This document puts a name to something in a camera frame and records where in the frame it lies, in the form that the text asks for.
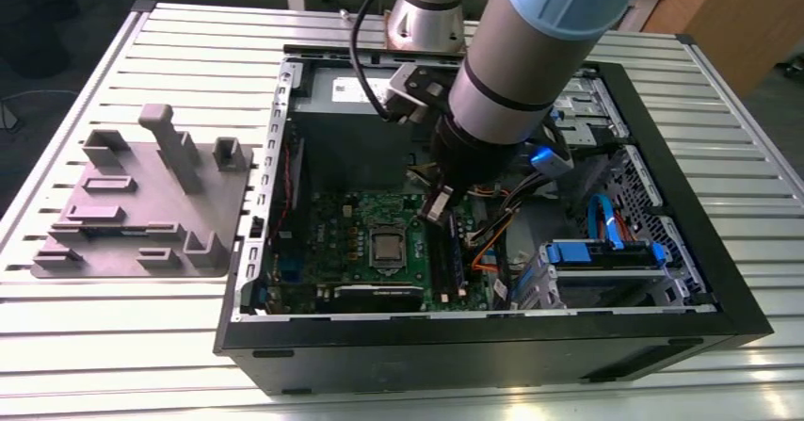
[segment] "green circuit board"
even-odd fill
[[[481,285],[466,288],[460,300],[441,303],[433,299],[425,225],[416,218],[424,201],[421,194],[382,192],[316,193],[309,213],[306,254],[300,281],[314,284],[406,284],[424,289],[428,311],[484,309],[486,293]],[[469,202],[454,208],[461,230],[472,231],[474,219]],[[372,267],[370,232],[373,228],[398,229],[404,237],[404,266]],[[284,303],[292,313],[313,311],[310,294],[285,290]]]

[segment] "motherboard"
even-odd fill
[[[434,244],[428,225],[416,217],[422,196],[388,192],[313,194],[304,257],[278,257],[274,265],[285,312],[325,311],[321,304],[326,300],[349,298],[360,300],[365,309],[381,309],[360,296],[380,291],[385,297],[377,297],[377,302],[400,302],[413,311],[486,309],[485,284],[480,279],[470,282],[464,278],[466,267],[461,261],[461,242],[474,227],[470,204],[465,201],[454,209],[454,240]],[[433,274],[433,269],[450,274]]]

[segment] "open computer tower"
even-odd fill
[[[532,150],[434,228],[416,217],[432,124],[380,120],[345,50],[285,53],[214,344],[268,394],[626,381],[772,332],[620,65],[586,62],[556,100],[574,166],[476,270],[470,232]],[[404,63],[449,77],[461,56],[360,59],[381,91]]]

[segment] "aluminum work table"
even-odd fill
[[[697,47],[673,36],[612,33],[590,59],[624,65],[770,319],[776,333],[736,350],[626,383],[266,397],[210,352],[225,278],[32,276],[33,254],[86,160],[89,131],[114,128],[128,140],[152,141],[137,126],[140,105],[164,103],[196,143],[232,136],[260,146],[282,45],[345,46],[349,26],[330,13],[252,8],[157,4],[129,14],[0,221],[0,415],[804,417],[802,184]],[[361,46],[382,46],[380,30],[380,17],[369,18]]]

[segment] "black computer case frame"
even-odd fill
[[[344,49],[285,51],[348,64]],[[409,61],[421,54],[365,50],[361,55],[368,67],[388,68],[380,57]],[[662,214],[674,221],[718,312],[232,322],[232,266],[214,353],[232,358],[266,393],[626,381],[704,350],[734,348],[772,333],[625,70],[609,63],[584,66],[597,70],[665,204],[673,206]]]

